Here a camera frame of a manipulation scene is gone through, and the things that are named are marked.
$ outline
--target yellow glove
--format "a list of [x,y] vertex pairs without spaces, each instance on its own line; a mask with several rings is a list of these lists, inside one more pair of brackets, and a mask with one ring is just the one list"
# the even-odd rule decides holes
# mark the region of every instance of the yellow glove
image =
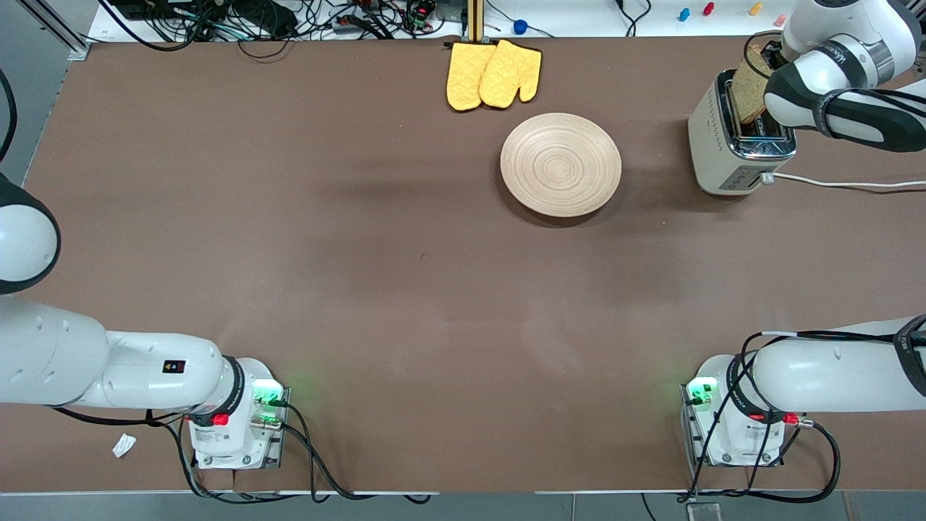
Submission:
[[542,57],[540,51],[500,41],[482,75],[479,87],[482,101],[492,107],[508,108],[514,103],[518,89],[521,101],[531,101],[537,95]]
[[479,85],[494,52],[494,45],[454,44],[447,74],[447,103],[454,110],[470,110],[480,105]]

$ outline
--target white paper tag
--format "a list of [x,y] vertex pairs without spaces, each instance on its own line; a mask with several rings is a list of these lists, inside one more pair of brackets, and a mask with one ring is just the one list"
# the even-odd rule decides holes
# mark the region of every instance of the white paper tag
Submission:
[[121,458],[131,449],[131,446],[135,444],[136,440],[135,436],[123,434],[122,438],[119,438],[119,442],[116,443],[116,446],[113,447],[113,454],[115,454],[117,458]]

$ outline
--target wooden round board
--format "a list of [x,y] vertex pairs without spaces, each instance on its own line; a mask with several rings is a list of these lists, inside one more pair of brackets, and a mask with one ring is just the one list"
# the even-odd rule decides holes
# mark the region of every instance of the wooden round board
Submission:
[[534,116],[502,147],[502,177],[531,210],[576,217],[601,208],[620,182],[620,153],[601,127],[562,112]]

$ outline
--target brown table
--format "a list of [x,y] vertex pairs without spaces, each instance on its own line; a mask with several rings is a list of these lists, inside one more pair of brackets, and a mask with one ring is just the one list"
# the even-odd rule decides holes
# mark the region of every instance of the brown table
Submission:
[[[444,101],[435,41],[293,44],[272,65],[234,44],[96,45],[32,164],[64,249],[23,297],[266,362],[352,489],[684,489],[678,385],[705,358],[759,329],[926,308],[922,195],[698,190],[685,120],[741,43],[529,41],[537,98],[467,114]],[[501,182],[507,134],[549,111],[597,122],[623,156],[589,218],[531,214]],[[923,177],[918,155],[799,139],[788,172]],[[817,418],[841,488],[926,489],[909,451],[926,414]],[[119,461],[123,429],[10,405],[0,426],[0,490],[184,488],[167,433],[124,429],[139,442]],[[821,442],[758,485],[820,487]],[[303,456],[233,486],[306,489]]]

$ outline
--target gray floor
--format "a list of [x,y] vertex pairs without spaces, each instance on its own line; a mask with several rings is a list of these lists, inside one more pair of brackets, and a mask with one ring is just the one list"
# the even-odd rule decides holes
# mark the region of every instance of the gray floor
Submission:
[[[57,0],[53,4],[86,31],[95,12],[94,0]],[[39,142],[45,120],[55,103],[67,70],[67,52],[50,34],[42,31],[12,0],[0,0],[0,68],[6,72],[17,95],[19,129],[0,172],[21,182]],[[0,128],[6,127],[6,111],[0,109]],[[657,521],[685,519],[683,506],[673,496],[648,496]],[[724,518],[731,521],[908,521],[926,519],[926,493],[847,492],[833,494],[812,505],[784,505],[750,498],[723,499]],[[201,500],[190,494],[75,494],[58,496],[0,496],[0,519],[47,521],[93,519],[197,518],[223,521],[275,516],[279,519],[366,521],[374,519],[479,519],[480,521],[620,521],[648,518],[639,494],[543,495],[450,494],[424,506],[401,498],[377,498],[366,502],[332,499],[322,505],[308,499],[258,506],[229,506]]]

